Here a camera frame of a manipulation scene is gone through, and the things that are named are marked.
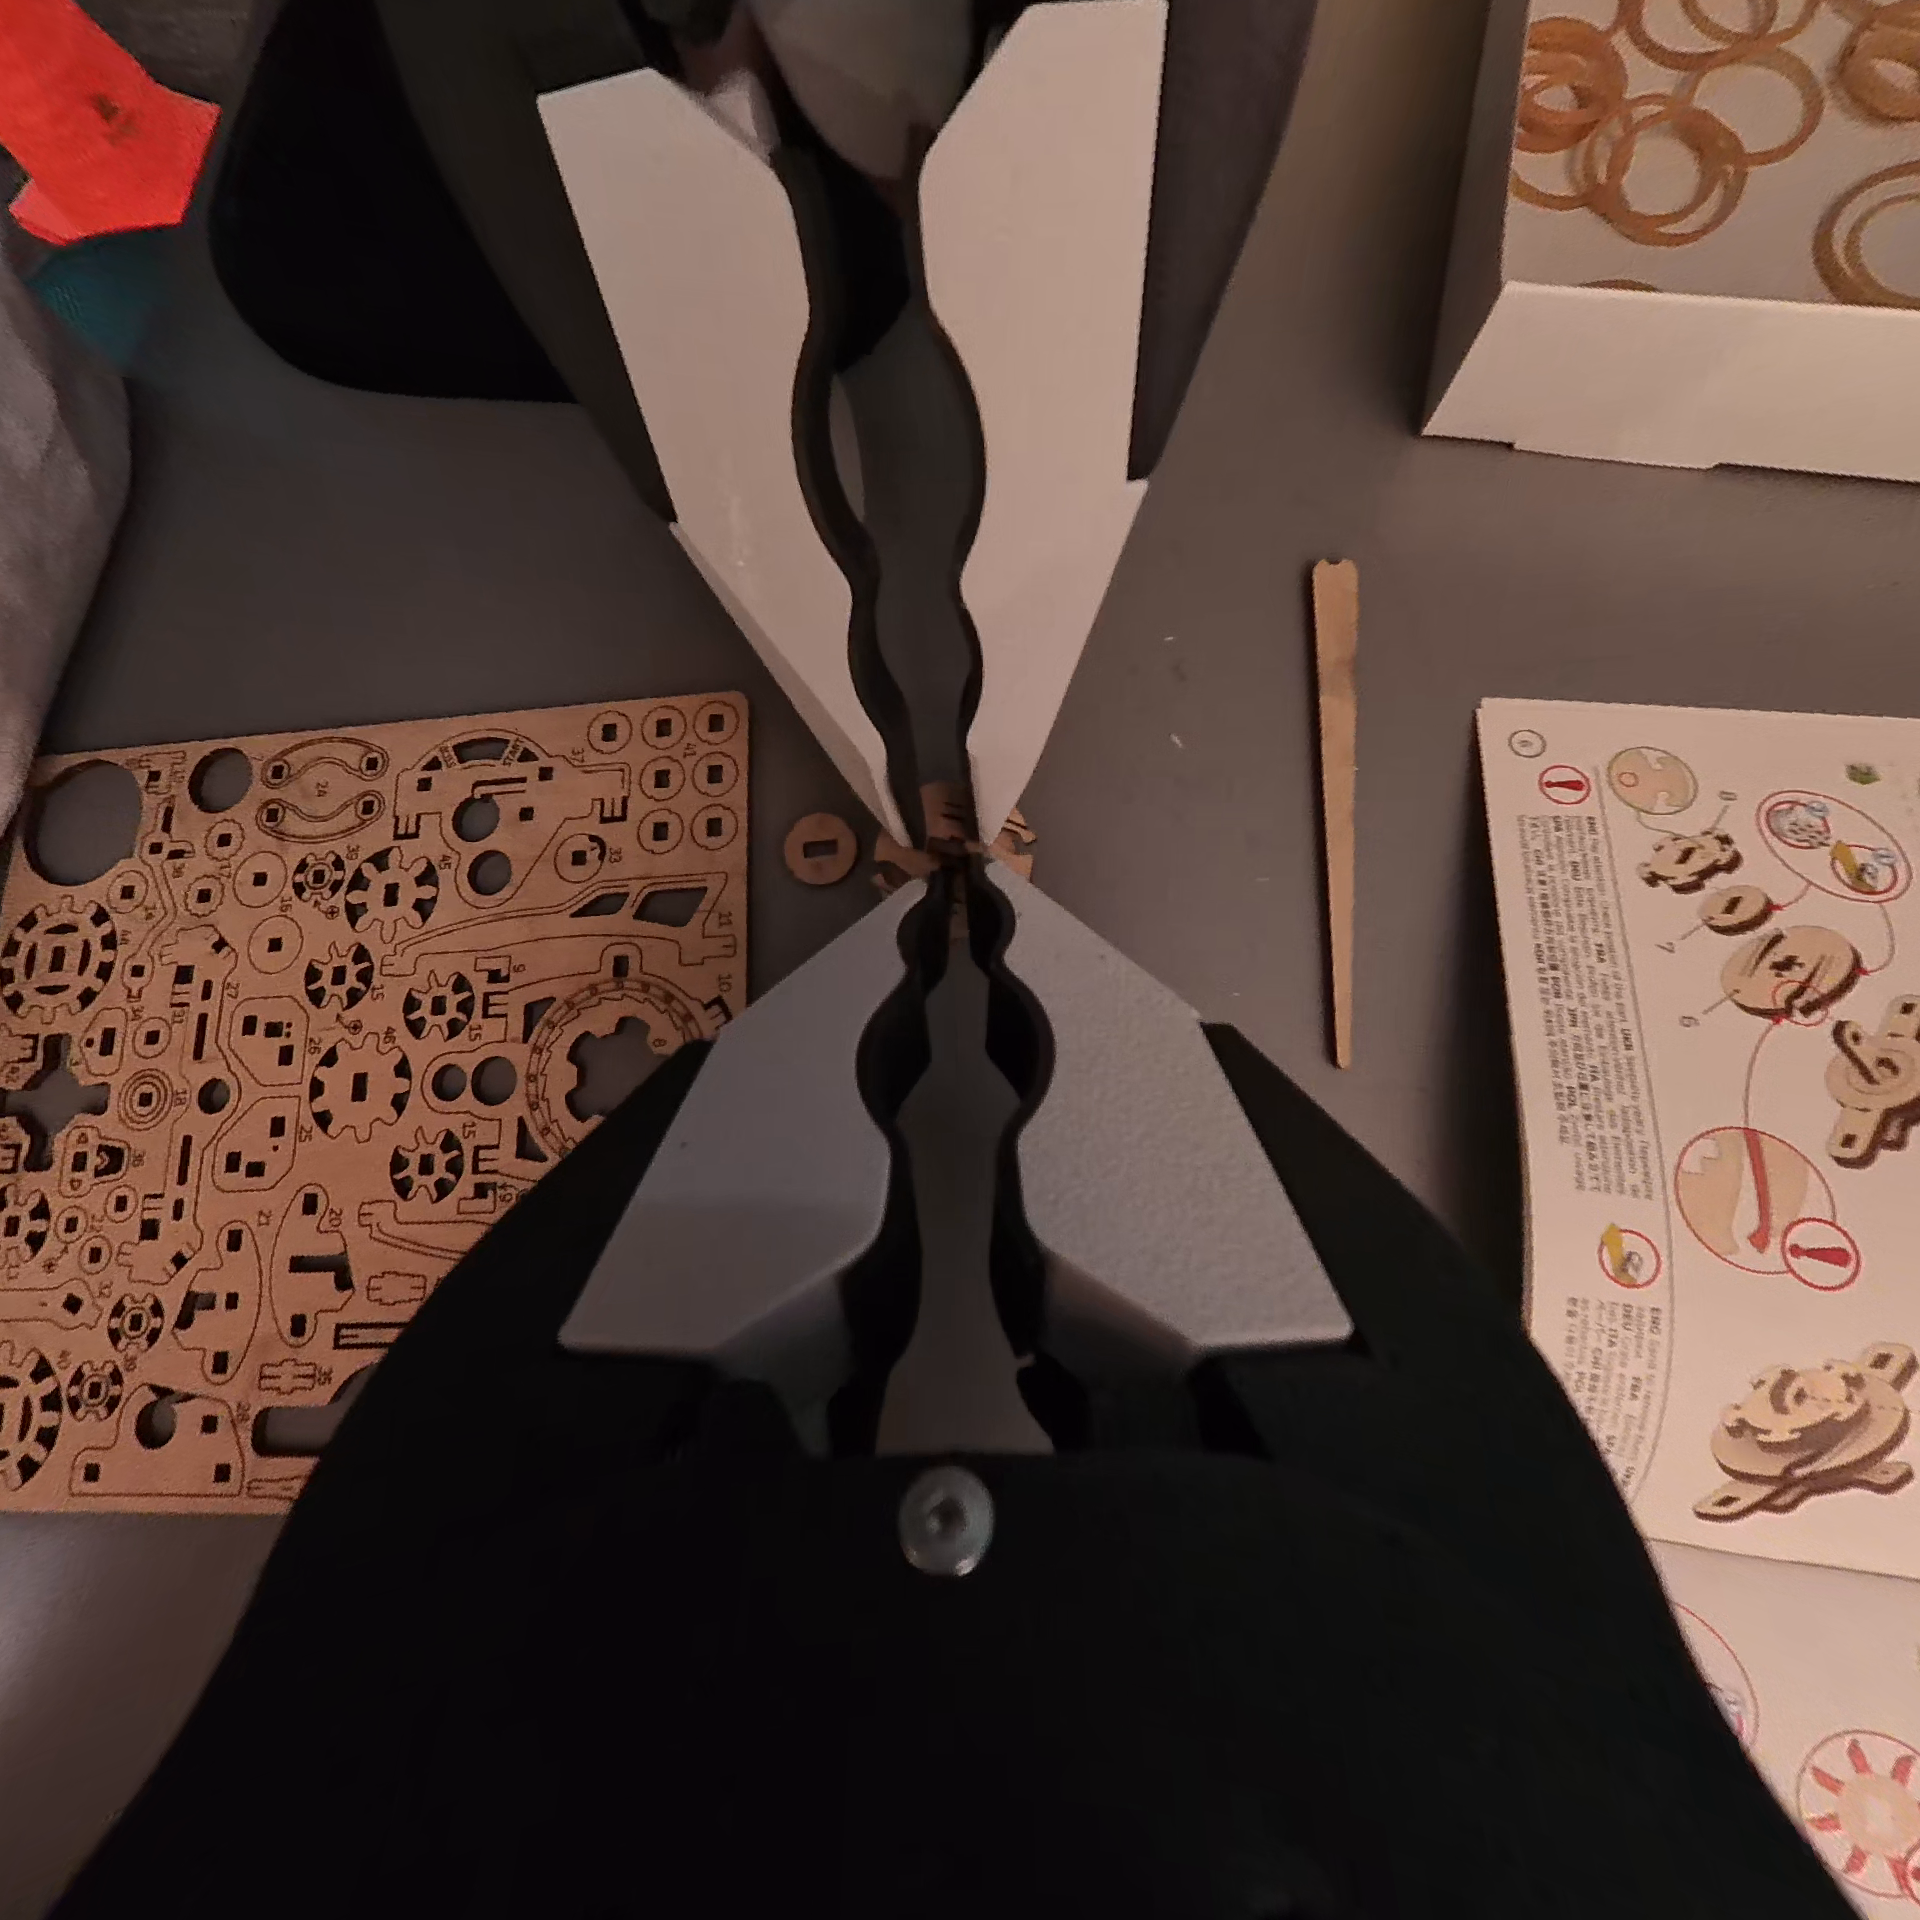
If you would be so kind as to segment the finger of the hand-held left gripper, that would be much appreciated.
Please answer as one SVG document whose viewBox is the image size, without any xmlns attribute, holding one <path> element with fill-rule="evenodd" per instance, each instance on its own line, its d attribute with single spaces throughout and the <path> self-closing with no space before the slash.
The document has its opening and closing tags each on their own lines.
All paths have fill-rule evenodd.
<svg viewBox="0 0 1920 1920">
<path fill-rule="evenodd" d="M 927 302 L 984 451 L 959 591 L 988 837 L 1040 760 L 1145 497 L 1129 461 L 1166 34 L 1164 1 L 1027 6 L 921 166 Z"/>
<path fill-rule="evenodd" d="M 844 320 L 817 170 L 744 67 L 640 65 L 539 97 L 545 143 L 669 493 L 675 533 L 886 831 L 905 701 L 879 565 L 831 447 Z"/>
</svg>

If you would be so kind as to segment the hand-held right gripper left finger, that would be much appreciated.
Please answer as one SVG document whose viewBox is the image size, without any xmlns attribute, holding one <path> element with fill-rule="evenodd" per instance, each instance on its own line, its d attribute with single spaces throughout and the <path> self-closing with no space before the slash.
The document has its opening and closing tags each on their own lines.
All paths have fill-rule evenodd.
<svg viewBox="0 0 1920 1920">
<path fill-rule="evenodd" d="M 905 885 L 733 1019 L 559 1339 L 767 1382 L 871 1451 L 921 1307 L 901 1106 L 927 1066 L 943 886 Z"/>
</svg>

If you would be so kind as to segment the thin wooden stick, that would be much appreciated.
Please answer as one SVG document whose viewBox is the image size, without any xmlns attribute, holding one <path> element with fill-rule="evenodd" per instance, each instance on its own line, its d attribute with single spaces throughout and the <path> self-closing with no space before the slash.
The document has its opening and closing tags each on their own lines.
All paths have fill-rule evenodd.
<svg viewBox="0 0 1920 1920">
<path fill-rule="evenodd" d="M 1331 1047 L 1333 1063 L 1340 1070 L 1353 1064 L 1357 634 L 1359 575 L 1356 561 L 1313 561 L 1312 663 L 1328 905 Z"/>
</svg>

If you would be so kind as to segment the laser-cut wooden parts sheet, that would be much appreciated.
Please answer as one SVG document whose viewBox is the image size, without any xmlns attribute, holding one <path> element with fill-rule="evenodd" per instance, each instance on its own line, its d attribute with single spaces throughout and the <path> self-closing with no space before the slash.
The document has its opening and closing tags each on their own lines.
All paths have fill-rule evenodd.
<svg viewBox="0 0 1920 1920">
<path fill-rule="evenodd" d="M 332 1408 L 596 1125 L 590 1047 L 711 1040 L 750 978 L 741 693 L 187 741 L 32 767 L 132 789 L 127 848 L 13 843 L 6 1513 L 271 1513 Z"/>
</svg>

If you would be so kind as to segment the grey fleece cloth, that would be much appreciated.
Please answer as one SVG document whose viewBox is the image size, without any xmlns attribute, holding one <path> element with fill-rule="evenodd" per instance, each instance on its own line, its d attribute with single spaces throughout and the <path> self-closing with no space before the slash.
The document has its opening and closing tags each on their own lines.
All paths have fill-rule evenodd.
<svg viewBox="0 0 1920 1920">
<path fill-rule="evenodd" d="M 126 370 L 152 304 L 132 234 L 3 254 L 3 782 L 13 794 L 127 497 Z"/>
</svg>

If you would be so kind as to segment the red cloth strip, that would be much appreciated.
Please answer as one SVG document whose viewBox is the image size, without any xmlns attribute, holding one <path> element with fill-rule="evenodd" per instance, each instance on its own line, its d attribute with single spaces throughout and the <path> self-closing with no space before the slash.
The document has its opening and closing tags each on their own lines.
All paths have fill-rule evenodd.
<svg viewBox="0 0 1920 1920">
<path fill-rule="evenodd" d="M 177 225 L 217 123 L 79 3 L 3 3 L 3 143 L 28 175 L 8 211 L 40 242 Z"/>
</svg>

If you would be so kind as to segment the white cardboard box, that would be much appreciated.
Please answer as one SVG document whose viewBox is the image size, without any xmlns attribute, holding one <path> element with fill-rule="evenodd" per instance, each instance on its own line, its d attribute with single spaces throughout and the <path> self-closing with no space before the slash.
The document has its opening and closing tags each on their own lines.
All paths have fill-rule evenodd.
<svg viewBox="0 0 1920 1920">
<path fill-rule="evenodd" d="M 1918 475 L 1918 305 L 1504 273 L 1529 3 L 1489 3 L 1424 432 L 1581 458 Z"/>
</svg>

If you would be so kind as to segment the illustrated instruction booklet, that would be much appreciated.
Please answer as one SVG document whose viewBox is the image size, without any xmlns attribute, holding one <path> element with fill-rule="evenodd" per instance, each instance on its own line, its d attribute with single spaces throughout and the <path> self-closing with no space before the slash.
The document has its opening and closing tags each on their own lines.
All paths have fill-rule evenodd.
<svg viewBox="0 0 1920 1920">
<path fill-rule="evenodd" d="M 1484 701 L 1526 1321 L 1720 1713 L 1918 1901 L 1918 723 Z"/>
</svg>

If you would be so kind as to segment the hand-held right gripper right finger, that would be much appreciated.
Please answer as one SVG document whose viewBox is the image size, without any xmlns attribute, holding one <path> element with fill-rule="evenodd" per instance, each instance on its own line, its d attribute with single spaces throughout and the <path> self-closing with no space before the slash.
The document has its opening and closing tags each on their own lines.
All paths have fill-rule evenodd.
<svg viewBox="0 0 1920 1920">
<path fill-rule="evenodd" d="M 1053 1449 L 1185 1438 L 1221 1355 L 1344 1347 L 1353 1321 L 1197 1013 L 1012 871 L 972 878 L 967 931 L 1015 1095 L 991 1297 Z"/>
</svg>

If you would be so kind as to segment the pile of tan rubber bands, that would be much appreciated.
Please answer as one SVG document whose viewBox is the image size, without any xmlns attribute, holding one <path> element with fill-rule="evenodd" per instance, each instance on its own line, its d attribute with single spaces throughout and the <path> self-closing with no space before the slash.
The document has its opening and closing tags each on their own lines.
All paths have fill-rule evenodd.
<svg viewBox="0 0 1920 1920">
<path fill-rule="evenodd" d="M 1918 305 L 1915 1 L 1529 3 L 1510 281 Z"/>
</svg>

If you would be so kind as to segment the wooden model assembly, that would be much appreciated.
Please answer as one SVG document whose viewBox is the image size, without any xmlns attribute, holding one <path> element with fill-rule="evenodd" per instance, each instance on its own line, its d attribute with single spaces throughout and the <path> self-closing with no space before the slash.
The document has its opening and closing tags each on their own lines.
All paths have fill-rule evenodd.
<svg viewBox="0 0 1920 1920">
<path fill-rule="evenodd" d="M 925 880 L 949 856 L 984 855 L 1011 873 L 1028 878 L 1035 864 L 1035 831 L 1027 824 L 1020 807 L 1012 807 L 990 843 L 969 831 L 975 826 L 969 791 L 955 782 L 925 782 L 919 789 L 923 834 L 916 843 L 902 843 L 879 829 L 872 840 L 872 885 L 881 896 L 894 894 L 909 880 Z"/>
</svg>

